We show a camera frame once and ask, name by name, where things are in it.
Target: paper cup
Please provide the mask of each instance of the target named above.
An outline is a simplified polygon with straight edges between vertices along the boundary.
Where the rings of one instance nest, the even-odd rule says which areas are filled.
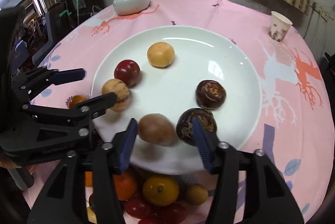
[[[269,36],[281,42],[289,31],[292,22],[278,12],[271,11],[271,25],[269,27]]]

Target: pink tablecloth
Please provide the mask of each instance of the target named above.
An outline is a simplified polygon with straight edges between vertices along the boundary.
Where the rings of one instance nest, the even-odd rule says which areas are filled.
[[[35,100],[38,105],[67,107],[72,95],[88,95],[96,69],[104,57],[128,37],[163,25],[192,25],[231,39],[254,64],[263,88],[259,124],[243,147],[263,148],[284,179],[305,221],[321,205],[333,166],[334,125],[319,68],[296,29],[291,28],[280,44],[268,36],[270,16],[226,0],[151,0],[145,11],[117,16],[107,7],[59,42],[41,65],[60,70],[84,68],[81,82],[50,86]],[[35,185],[25,193],[33,205],[55,163],[40,165]],[[206,172],[186,180],[205,185],[210,195],[216,177]],[[236,221],[244,210],[244,177],[240,178]],[[184,223],[203,223],[212,197],[200,207],[188,206]],[[127,223],[138,220],[125,216]]]

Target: plate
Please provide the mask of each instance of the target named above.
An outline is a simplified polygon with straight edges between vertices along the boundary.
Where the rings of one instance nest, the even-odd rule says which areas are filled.
[[[148,48],[158,41],[171,44],[175,60],[168,68],[152,67]],[[114,78],[116,65],[135,60],[142,79],[131,88],[132,101],[120,113],[108,109],[93,120],[104,141],[124,131],[131,118],[137,121],[148,113],[165,115],[174,126],[187,109],[198,107],[195,89],[205,79],[218,81],[226,90],[224,104],[213,111],[217,135],[240,149],[254,131],[262,107],[259,77],[248,57],[229,39],[191,26],[164,26],[138,33],[115,47],[101,62],[92,84],[91,97],[101,95],[103,84]],[[180,175],[203,170],[196,147],[179,141],[160,146],[136,138],[131,163],[161,174]]]

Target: red tomato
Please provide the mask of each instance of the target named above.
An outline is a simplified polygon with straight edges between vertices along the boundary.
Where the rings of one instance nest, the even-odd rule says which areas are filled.
[[[144,197],[132,197],[125,203],[128,215],[136,218],[145,218],[154,212],[154,207]]]
[[[162,224],[157,216],[147,216],[141,219],[138,224]]]
[[[130,59],[121,61],[114,70],[114,78],[122,80],[128,87],[140,80],[140,67]]]
[[[168,206],[162,207],[157,213],[161,224],[179,224],[187,216],[187,210],[184,206],[177,203],[172,203]]]

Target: tablecloth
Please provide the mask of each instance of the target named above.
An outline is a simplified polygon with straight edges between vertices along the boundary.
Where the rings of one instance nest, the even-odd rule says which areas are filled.
[[[324,82],[313,55],[291,27],[283,43],[268,36],[270,16],[227,0],[151,0],[138,13],[118,16],[113,6],[88,19],[61,40],[41,63],[48,69],[84,68],[81,82],[50,86],[32,104],[66,108],[72,95],[89,95],[93,76],[104,57],[119,43],[146,29],[191,25],[229,38],[254,64],[263,89],[263,108],[257,128],[242,150],[265,150],[282,172],[307,221],[321,205],[333,166],[334,125]],[[24,196],[33,205],[56,163],[39,165],[35,184]],[[211,196],[200,207],[181,202],[188,217],[183,223],[204,223],[216,176],[199,172],[184,176],[206,187]],[[235,221],[244,211],[245,177],[239,178]],[[137,219],[125,214],[127,223]]]

